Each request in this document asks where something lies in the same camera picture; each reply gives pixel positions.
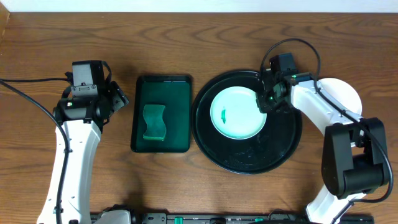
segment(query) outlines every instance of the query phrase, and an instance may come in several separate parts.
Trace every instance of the white plate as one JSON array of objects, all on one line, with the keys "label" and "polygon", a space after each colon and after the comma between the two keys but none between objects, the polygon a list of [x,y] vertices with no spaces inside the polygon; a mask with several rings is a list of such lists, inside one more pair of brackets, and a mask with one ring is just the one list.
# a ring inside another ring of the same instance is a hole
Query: white plate
[{"label": "white plate", "polygon": [[254,91],[234,86],[216,95],[211,102],[210,118],[217,131],[224,136],[247,139],[264,127],[267,114],[260,113]]}]

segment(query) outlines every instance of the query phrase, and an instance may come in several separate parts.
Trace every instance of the round black tray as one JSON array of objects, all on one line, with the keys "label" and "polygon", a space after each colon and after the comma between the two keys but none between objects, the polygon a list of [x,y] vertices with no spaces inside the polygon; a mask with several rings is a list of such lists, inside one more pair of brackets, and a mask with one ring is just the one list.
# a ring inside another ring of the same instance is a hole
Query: round black tray
[{"label": "round black tray", "polygon": [[267,114],[261,131],[249,139],[234,140],[219,133],[210,119],[214,97],[232,86],[263,90],[257,71],[235,70],[217,76],[198,93],[192,106],[192,132],[201,151],[220,167],[238,174],[259,174],[285,162],[295,151],[302,132],[299,110]]}]

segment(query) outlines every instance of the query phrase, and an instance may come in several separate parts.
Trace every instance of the wood grain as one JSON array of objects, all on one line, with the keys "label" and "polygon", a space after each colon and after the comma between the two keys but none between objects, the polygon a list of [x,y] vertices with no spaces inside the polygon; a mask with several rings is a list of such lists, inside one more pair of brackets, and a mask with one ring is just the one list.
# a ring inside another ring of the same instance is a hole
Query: wood grain
[{"label": "wood grain", "polygon": [[[294,155],[278,169],[238,175],[209,161],[194,140],[184,154],[136,154],[130,136],[136,79],[143,73],[189,73],[194,96],[211,78],[235,68],[257,69],[264,52],[288,37],[311,42],[322,76],[358,90],[363,115],[386,126],[389,157],[398,174],[398,20],[396,14],[151,14],[13,13],[0,46],[0,77],[63,77],[76,60],[109,63],[131,100],[105,127],[95,157],[90,206],[128,203],[138,211],[268,213],[302,211],[323,182],[322,135],[303,118]],[[300,43],[302,71],[315,57]],[[51,109],[64,83],[14,84]],[[55,155],[55,127],[34,105],[0,88],[0,222],[33,223],[44,204]],[[368,198],[380,197],[385,187]],[[358,203],[377,223],[398,220],[398,191],[384,203]]]},{"label": "wood grain", "polygon": [[6,25],[10,16],[10,12],[0,2],[0,43],[6,30]]}]

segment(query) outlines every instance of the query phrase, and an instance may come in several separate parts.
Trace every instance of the green tray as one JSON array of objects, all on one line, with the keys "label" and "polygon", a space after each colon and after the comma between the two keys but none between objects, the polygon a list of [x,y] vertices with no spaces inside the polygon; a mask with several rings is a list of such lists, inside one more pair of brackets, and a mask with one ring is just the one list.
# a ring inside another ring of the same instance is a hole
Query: green tray
[{"label": "green tray", "polygon": [[[192,81],[188,75],[144,75],[137,79],[131,149],[134,152],[186,152],[190,147]],[[166,137],[145,140],[145,105],[164,105]]]}]

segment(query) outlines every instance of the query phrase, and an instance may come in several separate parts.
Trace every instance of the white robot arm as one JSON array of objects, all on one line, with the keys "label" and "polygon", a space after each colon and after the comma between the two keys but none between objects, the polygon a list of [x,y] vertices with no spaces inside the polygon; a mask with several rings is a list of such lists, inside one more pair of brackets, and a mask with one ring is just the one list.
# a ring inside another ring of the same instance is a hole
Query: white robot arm
[{"label": "white robot arm", "polygon": [[[275,56],[270,64],[271,68],[260,74],[265,91],[257,93],[259,109],[262,113],[298,109],[325,136],[322,157],[325,185],[308,204],[306,213],[311,222],[338,223],[355,200],[373,193],[392,178],[388,173],[391,165],[381,152],[387,154],[384,126],[377,118],[363,119],[348,110],[320,82],[314,82],[311,73],[299,73],[292,54]],[[384,147],[375,146],[357,123],[367,127]],[[364,154],[353,157],[351,147],[355,146],[364,147]]]},{"label": "white robot arm", "polygon": [[[72,65],[73,85],[64,91],[63,98],[53,112],[58,123],[62,124],[70,145],[64,184],[62,191],[58,192],[65,143],[57,128],[57,151],[50,189],[37,219],[38,224],[57,223],[56,199],[59,193],[62,196],[59,208],[62,224],[91,224],[90,185],[96,148],[109,117],[129,103],[120,87],[111,82],[111,71],[106,62],[84,61]],[[104,78],[103,65],[109,70],[107,79]],[[67,98],[70,91],[73,97]],[[130,224],[131,215],[127,210],[110,211],[104,213],[97,223]]]}]

